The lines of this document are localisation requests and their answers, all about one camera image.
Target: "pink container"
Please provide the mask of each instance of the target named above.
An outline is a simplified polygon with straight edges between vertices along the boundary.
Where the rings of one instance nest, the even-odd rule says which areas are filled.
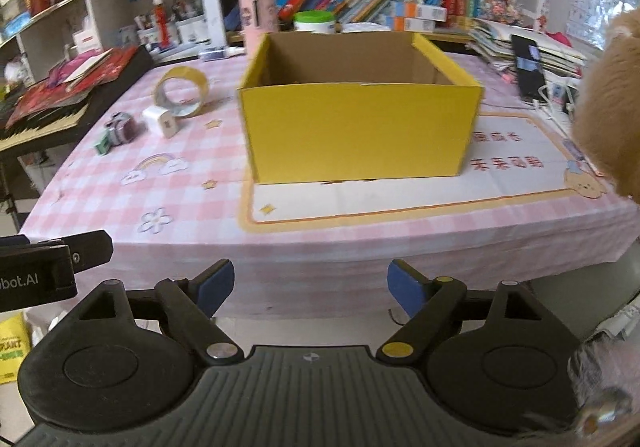
[[[253,57],[265,33],[279,31],[276,0],[238,0],[244,48]]]

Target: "yellow bag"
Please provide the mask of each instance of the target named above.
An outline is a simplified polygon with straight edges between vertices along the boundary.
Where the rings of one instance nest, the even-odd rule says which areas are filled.
[[[15,382],[29,351],[29,331],[22,312],[0,322],[0,383]]]

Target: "phone screen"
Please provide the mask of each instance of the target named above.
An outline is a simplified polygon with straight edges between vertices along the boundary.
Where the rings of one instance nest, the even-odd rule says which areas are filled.
[[[540,88],[545,86],[546,82],[538,45],[532,39],[512,35],[511,47],[513,48],[520,97],[525,102],[532,102],[534,99],[545,102],[540,95]]]

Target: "open box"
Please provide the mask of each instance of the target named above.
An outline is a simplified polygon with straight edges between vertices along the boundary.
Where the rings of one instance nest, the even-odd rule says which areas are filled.
[[[256,183],[455,176],[482,86],[420,34],[267,34],[242,80]]]

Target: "floor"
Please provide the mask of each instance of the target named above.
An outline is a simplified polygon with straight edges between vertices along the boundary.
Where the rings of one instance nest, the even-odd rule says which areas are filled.
[[[18,210],[30,210],[32,205],[33,201],[21,200]],[[0,213],[0,236],[13,233],[11,218]],[[586,338],[599,322],[640,291],[640,244],[634,243],[617,263],[539,279],[531,283],[531,288],[574,334]],[[394,312],[394,317],[401,322],[405,318],[400,311]],[[387,310],[340,319],[258,321],[223,318],[218,324],[246,352],[254,344],[368,344],[375,351],[398,329]],[[468,323],[467,329],[480,324]],[[640,344],[640,330],[632,340]],[[33,425],[20,400],[16,383],[0,385],[0,424],[0,435],[11,441],[16,441]]]

